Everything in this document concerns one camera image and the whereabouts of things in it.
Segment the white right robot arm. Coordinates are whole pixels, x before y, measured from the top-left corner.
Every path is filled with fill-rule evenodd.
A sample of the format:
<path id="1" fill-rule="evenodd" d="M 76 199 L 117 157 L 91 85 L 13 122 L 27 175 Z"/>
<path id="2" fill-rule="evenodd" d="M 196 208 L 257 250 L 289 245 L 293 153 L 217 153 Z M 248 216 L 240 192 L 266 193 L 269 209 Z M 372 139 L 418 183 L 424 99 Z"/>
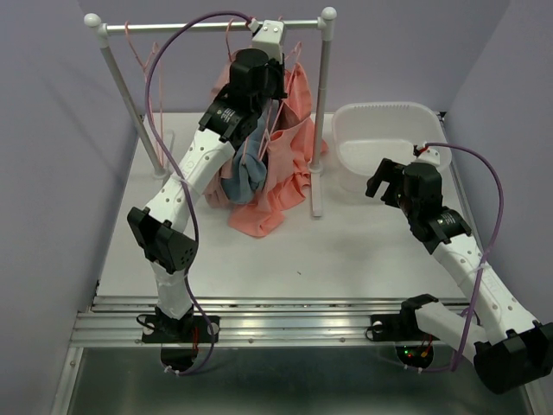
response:
<path id="1" fill-rule="evenodd" d="M 400 209 L 410 231 L 466 296 L 461 316 L 430 294 L 410 297 L 395 314 L 376 314 L 365 335 L 374 342 L 433 337 L 469 361 L 488 390 L 501 394 L 552 372 L 552 326 L 522 306 L 480 251 L 470 226 L 443 205 L 442 176 L 427 163 L 383 159 L 366 196 L 388 187 L 381 200 Z"/>

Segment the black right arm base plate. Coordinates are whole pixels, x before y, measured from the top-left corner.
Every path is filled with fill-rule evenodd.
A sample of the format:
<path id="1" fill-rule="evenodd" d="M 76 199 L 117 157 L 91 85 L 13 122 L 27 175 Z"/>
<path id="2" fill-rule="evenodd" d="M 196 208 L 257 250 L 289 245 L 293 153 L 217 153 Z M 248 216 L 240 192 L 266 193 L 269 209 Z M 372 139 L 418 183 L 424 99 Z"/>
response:
<path id="1" fill-rule="evenodd" d="M 376 314 L 371 315 L 370 320 L 365 338 L 372 342 L 429 342 L 432 339 L 432 335 L 419 329 L 413 316 Z"/>

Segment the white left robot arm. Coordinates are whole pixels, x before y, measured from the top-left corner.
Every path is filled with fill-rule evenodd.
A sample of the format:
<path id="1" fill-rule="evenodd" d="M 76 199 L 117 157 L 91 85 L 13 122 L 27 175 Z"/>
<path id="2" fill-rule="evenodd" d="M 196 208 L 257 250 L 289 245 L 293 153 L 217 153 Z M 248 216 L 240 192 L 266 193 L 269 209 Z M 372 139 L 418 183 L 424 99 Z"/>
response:
<path id="1" fill-rule="evenodd" d="M 199 238 L 185 234 L 187 225 L 197 223 L 194 205 L 226 163 L 237 161 L 241 150 L 256 147 L 253 135 L 267 105 L 287 96 L 283 53 L 241 49 L 227 74 L 184 157 L 168 158 L 174 169 L 171 177 L 145 207 L 134 207 L 127 215 L 130 230 L 155 273 L 158 303 L 148 327 L 164 331 L 175 341 L 191 334 L 194 319 L 187 273 Z"/>

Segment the salmon pink skirt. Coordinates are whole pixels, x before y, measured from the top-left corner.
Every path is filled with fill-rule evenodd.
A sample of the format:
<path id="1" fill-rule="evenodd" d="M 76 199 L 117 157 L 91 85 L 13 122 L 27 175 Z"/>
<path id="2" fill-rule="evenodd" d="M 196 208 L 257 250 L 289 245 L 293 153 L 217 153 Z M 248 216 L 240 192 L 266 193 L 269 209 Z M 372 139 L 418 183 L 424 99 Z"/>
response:
<path id="1" fill-rule="evenodd" d="M 237 205 L 228 220 L 229 227 L 251 237 L 263 238 L 279 227 L 283 212 L 302 203 L 303 189 L 311 185 L 308 164 L 314 153 L 315 123 L 308 76 L 296 63 L 285 80 L 290 91 L 277 117 L 278 127 L 270 134 L 267 182 L 253 201 Z"/>

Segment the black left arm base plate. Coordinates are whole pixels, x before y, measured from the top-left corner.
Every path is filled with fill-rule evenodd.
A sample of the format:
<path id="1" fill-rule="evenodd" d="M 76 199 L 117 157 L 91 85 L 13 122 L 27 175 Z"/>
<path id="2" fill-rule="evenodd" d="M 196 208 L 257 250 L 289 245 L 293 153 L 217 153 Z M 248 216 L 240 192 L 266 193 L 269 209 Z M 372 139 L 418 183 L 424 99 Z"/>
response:
<path id="1" fill-rule="evenodd" d="M 209 316 L 209 326 L 203 316 L 187 315 L 170 322 L 154 314 L 140 314 L 136 321 L 146 344 L 200 344 L 219 340 L 219 317 Z"/>

